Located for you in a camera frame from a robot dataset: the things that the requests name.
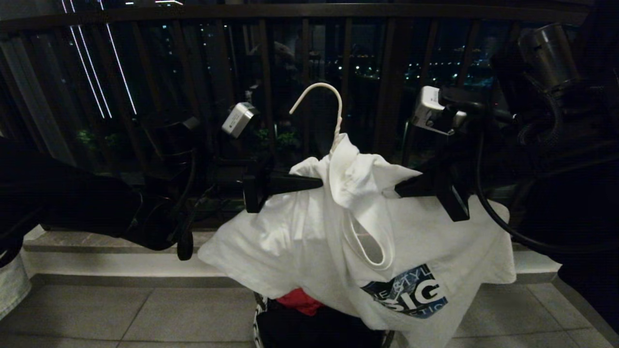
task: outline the white plastic hanger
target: white plastic hanger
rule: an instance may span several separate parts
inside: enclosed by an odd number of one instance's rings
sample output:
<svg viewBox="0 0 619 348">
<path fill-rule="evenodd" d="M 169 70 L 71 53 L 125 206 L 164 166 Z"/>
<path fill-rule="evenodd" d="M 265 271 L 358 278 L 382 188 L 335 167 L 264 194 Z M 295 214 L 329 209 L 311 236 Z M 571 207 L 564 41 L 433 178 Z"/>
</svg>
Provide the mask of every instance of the white plastic hanger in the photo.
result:
<svg viewBox="0 0 619 348">
<path fill-rule="evenodd" d="M 299 104 L 301 103 L 303 98 L 305 98 L 305 95 L 310 90 L 312 90 L 312 89 L 314 89 L 316 87 L 325 87 L 325 88 L 328 88 L 328 89 L 332 90 L 333 93 L 335 93 L 335 96 L 337 97 L 337 102 L 339 103 L 339 106 L 337 108 L 337 123 L 335 124 L 335 134 L 334 134 L 334 138 L 333 138 L 333 146 L 331 147 L 331 151 L 333 151 L 333 149 L 335 149 L 335 147 L 337 146 L 336 141 L 337 141 L 338 135 L 340 135 L 340 127 L 342 126 L 342 97 L 340 96 L 340 92 L 338 92 L 337 89 L 335 89 L 335 87 L 333 87 L 330 84 L 325 84 L 323 82 L 318 82 L 318 83 L 315 83 L 315 84 L 309 86 L 308 88 L 306 88 L 303 91 L 303 93 L 301 93 L 301 96 L 299 97 L 299 99 L 297 99 L 297 102 L 292 106 L 292 109 L 290 109 L 290 111 L 288 113 L 292 115 L 292 113 L 295 112 L 295 110 L 297 109 L 297 107 L 299 106 Z"/>
</svg>

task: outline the metal railing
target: metal railing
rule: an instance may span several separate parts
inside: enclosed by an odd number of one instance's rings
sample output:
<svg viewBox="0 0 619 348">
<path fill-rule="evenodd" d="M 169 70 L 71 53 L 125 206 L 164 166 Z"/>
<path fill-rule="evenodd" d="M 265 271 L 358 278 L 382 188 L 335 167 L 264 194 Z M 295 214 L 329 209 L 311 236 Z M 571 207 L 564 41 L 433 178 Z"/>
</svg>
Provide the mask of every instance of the metal railing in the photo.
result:
<svg viewBox="0 0 619 348">
<path fill-rule="evenodd" d="M 509 37 L 514 38 L 520 31 L 522 21 L 529 22 L 561 22 L 564 24 L 580 25 L 589 11 L 589 7 L 583 4 L 563 3 L 560 1 L 539 1 L 527 6 L 506 6 L 502 1 L 496 1 L 497 5 L 492 5 L 489 1 L 476 1 L 476 4 L 289 4 L 289 5 L 216 5 L 216 6 L 178 6 L 178 7 L 148 7 L 114 9 L 108 11 L 83 12 L 74 14 L 47 15 L 43 17 L 5 20 L 0 22 L 0 40 L 2 38 L 19 37 L 25 47 L 25 52 L 29 63 L 32 65 L 38 82 L 41 86 L 43 96 L 50 106 L 52 117 L 58 124 L 60 134 L 66 138 L 69 151 L 76 151 L 76 145 L 71 137 L 68 136 L 70 125 L 63 117 L 63 106 L 53 95 L 53 84 L 51 75 L 43 69 L 43 65 L 38 63 L 40 59 L 35 52 L 31 34 L 51 33 L 60 45 L 61 59 L 66 62 L 78 64 L 69 52 L 69 27 L 81 26 L 86 32 L 91 34 L 99 60 L 103 63 L 106 81 L 109 83 L 111 99 L 118 109 L 118 114 L 122 120 L 124 130 L 128 134 L 134 155 L 139 161 L 143 171 L 147 171 L 149 163 L 140 147 L 136 127 L 132 122 L 132 111 L 130 104 L 122 96 L 123 85 L 118 67 L 115 64 L 109 50 L 105 49 L 105 34 L 102 33 L 105 24 L 126 22 L 131 25 L 131 32 L 136 43 L 139 61 L 144 70 L 148 91 L 154 102 L 156 111 L 162 110 L 161 91 L 153 78 L 153 62 L 146 48 L 142 37 L 142 24 L 149 21 L 166 20 L 172 22 L 171 31 L 173 33 L 173 45 L 176 47 L 177 55 L 183 67 L 184 78 L 188 85 L 193 85 L 193 74 L 188 57 L 187 38 L 184 36 L 182 26 L 183 21 L 187 20 L 213 20 L 216 26 L 215 39 L 219 44 L 221 57 L 224 64 L 230 64 L 228 57 L 229 47 L 225 39 L 224 24 L 233 21 L 258 20 L 258 34 L 260 42 L 269 42 L 269 24 L 272 20 L 280 19 L 301 19 L 301 52 L 303 58 L 303 71 L 301 73 L 302 82 L 305 86 L 310 84 L 309 61 L 310 61 L 310 21 L 325 18 L 338 18 L 345 22 L 344 28 L 344 52 L 342 68 L 341 94 L 346 110 L 349 102 L 349 80 L 351 76 L 350 52 L 352 45 L 353 19 L 359 18 L 382 18 L 386 19 L 386 36 L 384 38 L 382 63 L 380 70 L 380 80 L 378 88 L 378 104 L 375 116 L 375 131 L 373 139 L 373 150 L 383 156 L 392 154 L 395 146 L 394 134 L 397 131 L 397 115 L 402 99 L 402 88 L 404 85 L 404 71 L 408 65 L 411 53 L 412 34 L 415 27 L 413 23 L 416 18 L 431 18 L 430 29 L 423 55 L 423 64 L 419 84 L 424 85 L 428 79 L 430 59 L 437 40 L 439 29 L 439 19 L 445 17 L 464 18 L 470 20 L 469 32 L 467 34 L 466 45 L 462 55 L 459 76 L 456 84 L 462 86 L 467 76 L 467 71 L 472 62 L 472 50 L 479 34 L 480 24 L 484 19 L 507 20 L 511 22 Z M 265 124 L 268 128 L 269 150 L 275 152 L 275 129 L 274 129 L 274 105 L 272 96 L 271 82 L 271 61 L 273 59 L 272 42 L 268 45 L 261 45 L 262 79 L 265 89 Z M 228 65 L 223 69 L 225 78 L 223 89 L 229 105 L 235 99 L 235 81 L 233 72 Z M 33 115 L 26 106 L 24 96 L 15 83 L 15 77 L 7 64 L 3 54 L 0 54 L 0 73 L 5 84 L 6 95 L 11 99 L 13 109 L 17 110 L 17 115 L 9 111 L 7 103 L 2 105 L 0 99 L 1 122 L 0 130 L 9 137 L 18 141 L 25 138 L 24 132 L 29 134 L 37 149 L 47 152 L 41 134 L 33 122 Z M 71 79 L 81 88 L 77 89 L 77 99 L 79 105 L 84 110 L 94 110 L 95 105 L 92 96 L 86 90 L 86 79 L 83 72 L 78 69 L 70 69 Z M 192 88 L 184 91 L 189 106 L 195 115 L 199 115 L 199 100 L 196 92 Z M 92 112 L 85 112 L 88 115 L 88 122 L 95 135 L 95 140 L 101 148 L 106 164 L 111 168 L 118 168 L 118 162 L 105 140 L 104 125 Z M 25 129 L 20 129 L 16 117 L 21 119 Z M 310 120 L 307 112 L 303 113 L 303 153 L 309 153 L 310 139 L 309 126 Z M 410 145 L 412 143 L 412 131 L 405 136 L 404 153 L 402 154 L 403 165 L 407 165 Z"/>
</svg>

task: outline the floor tile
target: floor tile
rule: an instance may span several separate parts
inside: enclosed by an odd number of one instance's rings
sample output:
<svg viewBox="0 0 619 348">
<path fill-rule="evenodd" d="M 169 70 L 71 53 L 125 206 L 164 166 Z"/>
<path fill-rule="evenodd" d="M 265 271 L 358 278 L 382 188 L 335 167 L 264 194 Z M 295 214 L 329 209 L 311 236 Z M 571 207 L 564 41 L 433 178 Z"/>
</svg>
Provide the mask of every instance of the floor tile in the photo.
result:
<svg viewBox="0 0 619 348">
<path fill-rule="evenodd" d="M 122 342 L 118 348 L 255 348 L 254 342 Z"/>
<path fill-rule="evenodd" d="M 559 331 L 561 326 L 525 285 L 484 285 L 454 337 Z"/>
<path fill-rule="evenodd" d="M 125 341 L 251 341 L 256 302 L 248 289 L 157 289 Z"/>
<path fill-rule="evenodd" d="M 454 338 L 446 348 L 578 348 L 563 332 Z"/>
<path fill-rule="evenodd" d="M 116 348 L 116 341 L 0 334 L 2 348 Z"/>
<path fill-rule="evenodd" d="M 564 329 L 590 328 L 591 324 L 552 284 L 527 285 Z"/>
<path fill-rule="evenodd" d="M 0 321 L 0 332 L 119 341 L 151 291 L 44 286 Z"/>
<path fill-rule="evenodd" d="M 581 348 L 612 348 L 606 338 L 595 329 L 569 330 L 568 334 Z"/>
</svg>

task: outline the laundry basket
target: laundry basket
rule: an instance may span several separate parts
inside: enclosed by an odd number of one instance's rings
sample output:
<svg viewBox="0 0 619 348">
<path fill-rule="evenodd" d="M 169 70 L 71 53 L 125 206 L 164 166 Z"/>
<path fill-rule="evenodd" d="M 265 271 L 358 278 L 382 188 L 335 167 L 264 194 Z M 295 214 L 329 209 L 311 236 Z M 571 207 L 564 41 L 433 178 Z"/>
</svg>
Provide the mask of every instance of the laundry basket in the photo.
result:
<svg viewBox="0 0 619 348">
<path fill-rule="evenodd" d="M 254 292 L 254 297 L 256 299 L 256 312 L 254 313 L 254 343 L 256 348 L 264 348 L 262 341 L 260 339 L 260 329 L 258 328 L 258 315 L 264 311 L 269 310 L 269 299 L 266 296 L 263 296 L 257 292 Z M 393 341 L 394 331 L 385 331 L 383 335 L 383 343 L 381 344 L 381 348 L 389 348 L 391 347 L 391 342 Z"/>
</svg>

